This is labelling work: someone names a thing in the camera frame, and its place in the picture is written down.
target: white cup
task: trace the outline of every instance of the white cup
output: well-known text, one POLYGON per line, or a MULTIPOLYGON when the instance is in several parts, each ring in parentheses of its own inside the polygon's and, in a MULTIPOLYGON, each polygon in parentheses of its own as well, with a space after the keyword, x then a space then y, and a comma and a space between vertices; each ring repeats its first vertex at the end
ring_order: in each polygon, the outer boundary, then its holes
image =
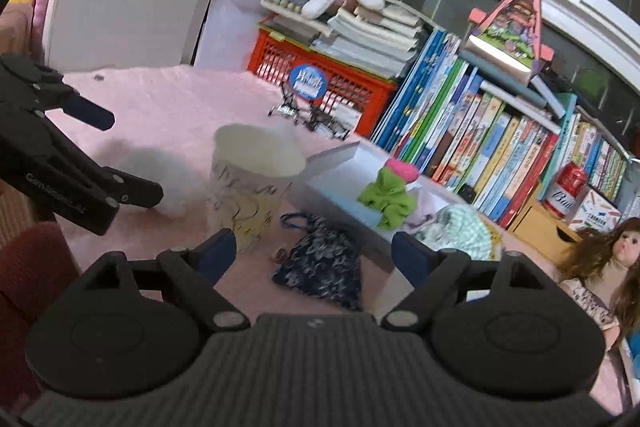
POLYGON ((244 124, 216 131, 209 177, 209 226, 236 234, 238 252, 260 240, 306 159, 292 139, 244 124))

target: navy floral pouch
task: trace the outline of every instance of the navy floral pouch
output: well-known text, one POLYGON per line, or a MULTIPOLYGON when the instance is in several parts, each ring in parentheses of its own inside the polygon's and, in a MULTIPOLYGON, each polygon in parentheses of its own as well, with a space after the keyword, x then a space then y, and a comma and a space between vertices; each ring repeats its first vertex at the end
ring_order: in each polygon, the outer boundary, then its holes
POLYGON ((308 235, 292 248, 289 259, 274 273, 273 282, 360 311, 360 255, 354 238, 324 218, 304 212, 284 214, 280 223, 308 235), (304 224, 292 223, 294 219, 302 219, 304 224))

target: budweiser can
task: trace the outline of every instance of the budweiser can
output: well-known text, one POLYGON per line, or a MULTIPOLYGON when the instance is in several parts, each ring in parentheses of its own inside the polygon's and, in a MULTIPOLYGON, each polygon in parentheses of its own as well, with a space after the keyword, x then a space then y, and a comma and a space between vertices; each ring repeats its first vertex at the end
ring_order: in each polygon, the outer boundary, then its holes
POLYGON ((569 163, 560 171, 556 181, 546 193, 542 205, 560 219, 569 212, 575 198, 588 181, 587 173, 575 163, 569 163))

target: red crate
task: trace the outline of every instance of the red crate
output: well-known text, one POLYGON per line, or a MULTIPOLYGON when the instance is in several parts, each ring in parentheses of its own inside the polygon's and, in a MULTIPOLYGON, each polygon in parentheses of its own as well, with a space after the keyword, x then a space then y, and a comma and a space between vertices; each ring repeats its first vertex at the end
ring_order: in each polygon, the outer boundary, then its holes
POLYGON ((330 112, 336 103, 353 107, 362 113, 356 133, 369 137, 396 91, 396 84, 379 80, 292 42, 276 40, 271 35, 272 32, 260 28, 247 70, 279 86, 289 79, 289 73, 296 66, 311 64, 319 68, 329 83, 324 97, 317 102, 319 107, 325 112, 330 112))

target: red chair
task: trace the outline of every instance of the red chair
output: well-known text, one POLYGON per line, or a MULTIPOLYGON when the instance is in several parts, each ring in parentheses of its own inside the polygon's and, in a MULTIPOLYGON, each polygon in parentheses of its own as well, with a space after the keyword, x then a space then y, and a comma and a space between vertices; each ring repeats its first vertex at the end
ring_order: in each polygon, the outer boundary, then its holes
POLYGON ((27 333, 78 274, 56 223, 38 223, 0 250, 0 406, 40 394, 24 357, 27 333))

